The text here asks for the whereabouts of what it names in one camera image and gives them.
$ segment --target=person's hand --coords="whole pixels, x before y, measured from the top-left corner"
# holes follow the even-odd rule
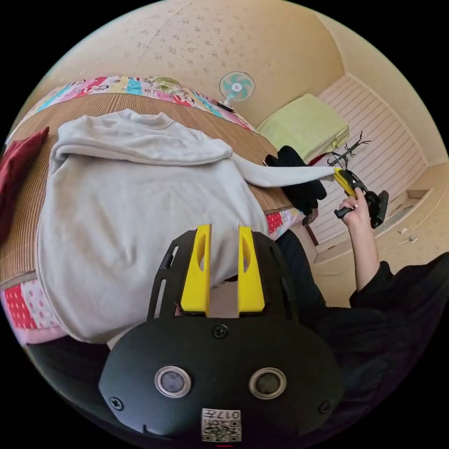
[[[348,196],[339,206],[339,209],[343,207],[354,209],[343,217],[343,223],[348,227],[349,232],[371,230],[371,220],[365,196],[359,188],[355,189],[355,194],[357,199]]]

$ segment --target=sticker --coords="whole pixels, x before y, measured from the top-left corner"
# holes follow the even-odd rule
[[[242,441],[240,410],[202,409],[201,437],[209,442]]]

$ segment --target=light green towel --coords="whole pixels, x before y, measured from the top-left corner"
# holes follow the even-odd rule
[[[330,106],[306,94],[276,111],[257,131],[279,151],[290,145],[306,162],[341,146],[349,124]]]

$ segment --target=electric fan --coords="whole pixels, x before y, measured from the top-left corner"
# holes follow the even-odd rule
[[[220,92],[224,97],[218,105],[228,111],[233,111],[231,102],[242,102],[253,95],[256,86],[254,80],[245,72],[229,72],[220,80]]]

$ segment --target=black pants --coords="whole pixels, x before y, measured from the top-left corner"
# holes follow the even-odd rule
[[[305,251],[296,235],[292,231],[286,231],[276,242],[292,274],[299,312],[325,307],[323,296],[313,280]],[[104,421],[108,430],[112,424],[112,433],[115,430],[119,433],[126,432],[127,428],[115,419],[98,390],[101,372],[109,355],[106,344],[82,343],[66,336],[47,343],[29,345],[28,350],[53,388],[63,392],[79,411],[84,410]]]

